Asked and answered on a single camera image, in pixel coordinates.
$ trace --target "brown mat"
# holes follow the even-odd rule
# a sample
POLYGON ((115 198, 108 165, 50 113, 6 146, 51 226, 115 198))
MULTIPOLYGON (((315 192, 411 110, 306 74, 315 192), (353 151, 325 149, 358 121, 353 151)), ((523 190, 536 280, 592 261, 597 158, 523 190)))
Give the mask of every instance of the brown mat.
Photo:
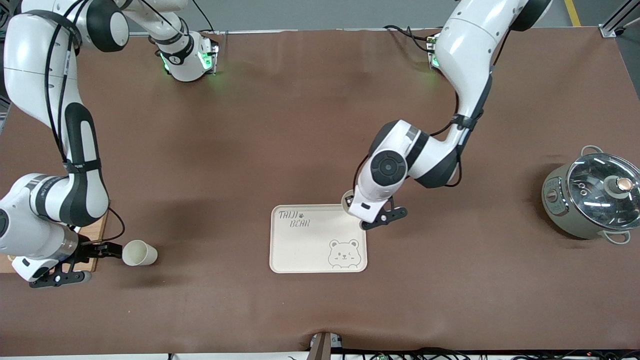
MULTIPOLYGON (((269 269, 279 204, 338 203, 378 129, 440 129, 451 86, 410 39, 383 31, 231 35, 220 74, 168 77, 154 47, 80 55, 112 206, 156 265, 100 262, 80 286, 35 291, 0 276, 0 354, 299 350, 319 331, 345 346, 640 347, 640 233, 577 241, 544 214, 545 176, 596 144, 640 164, 637 100, 615 41, 596 28, 513 33, 462 184, 413 181, 410 215, 369 233, 358 274, 269 269)), ((0 190, 60 174, 49 129, 13 111, 0 190)), ((106 234, 119 231, 111 221, 106 234)))

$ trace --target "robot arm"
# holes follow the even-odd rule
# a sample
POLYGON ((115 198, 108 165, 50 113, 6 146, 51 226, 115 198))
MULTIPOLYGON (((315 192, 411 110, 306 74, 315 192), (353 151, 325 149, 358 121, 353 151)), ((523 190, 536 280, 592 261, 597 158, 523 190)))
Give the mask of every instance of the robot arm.
POLYGON ((460 156, 491 88, 491 58, 509 29, 529 29, 552 0, 462 0, 445 23, 435 45, 439 70, 459 96, 444 141, 411 124, 388 123, 376 135, 353 189, 345 199, 349 213, 371 229, 406 216, 406 209, 383 207, 407 177, 426 188, 445 186, 455 175, 460 156))
MULTIPOLYGON (((79 235, 60 222, 90 225, 109 203, 93 119, 78 93, 74 48, 85 40, 117 51, 127 43, 129 29, 110 0, 61 3, 25 0, 22 14, 9 23, 4 48, 10 99, 54 130, 67 171, 65 177, 23 176, 0 200, 0 252, 18 256, 13 267, 27 281, 36 281, 80 247, 79 235)), ((75 276, 76 282, 89 278, 75 276)))
POLYGON ((154 8, 146 0, 24 0, 22 13, 9 22, 4 45, 8 95, 15 106, 52 129, 67 171, 65 177, 23 176, 0 200, 0 252, 17 256, 13 267, 32 287, 86 281, 89 273, 67 276, 62 262, 119 257, 122 249, 112 243, 86 244, 88 239, 65 225, 90 225, 109 204, 93 119, 77 87, 80 47, 122 50, 129 39, 124 9, 149 31, 176 79, 192 81, 215 68, 217 48, 212 52, 211 41, 189 32, 173 13, 186 7, 187 0, 153 4, 154 8))
POLYGON ((194 81, 216 72, 218 44, 190 31, 174 13, 185 9, 188 0, 154 0, 153 9, 146 0, 115 1, 128 18, 149 32, 160 49, 165 69, 175 79, 194 81))

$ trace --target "white paper cup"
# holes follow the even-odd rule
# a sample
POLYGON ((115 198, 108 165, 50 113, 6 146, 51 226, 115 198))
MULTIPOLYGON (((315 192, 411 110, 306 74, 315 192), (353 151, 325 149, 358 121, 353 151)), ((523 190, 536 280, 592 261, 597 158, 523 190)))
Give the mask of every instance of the white paper cup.
POLYGON ((122 261, 129 266, 153 264, 158 258, 158 251, 142 240, 133 240, 122 249, 122 261))

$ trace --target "bear illustration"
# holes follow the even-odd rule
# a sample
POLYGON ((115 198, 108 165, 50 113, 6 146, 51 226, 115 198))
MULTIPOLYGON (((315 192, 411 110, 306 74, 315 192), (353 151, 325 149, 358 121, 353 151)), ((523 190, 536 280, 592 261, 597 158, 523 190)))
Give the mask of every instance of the bear illustration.
POLYGON ((358 268, 362 261, 358 252, 358 240, 352 239, 348 243, 341 243, 338 240, 332 240, 329 243, 331 253, 329 253, 329 265, 336 268, 358 268))

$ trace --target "metal frame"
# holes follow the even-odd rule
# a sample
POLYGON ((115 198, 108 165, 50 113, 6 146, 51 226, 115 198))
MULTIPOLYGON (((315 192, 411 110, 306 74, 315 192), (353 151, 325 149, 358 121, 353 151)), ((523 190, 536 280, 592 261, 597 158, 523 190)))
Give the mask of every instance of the metal frame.
POLYGON ((609 17, 604 24, 599 24, 600 33, 604 38, 614 38, 625 30, 625 28, 635 21, 629 22, 627 25, 622 26, 622 22, 629 14, 634 11, 640 0, 626 0, 620 7, 609 17))

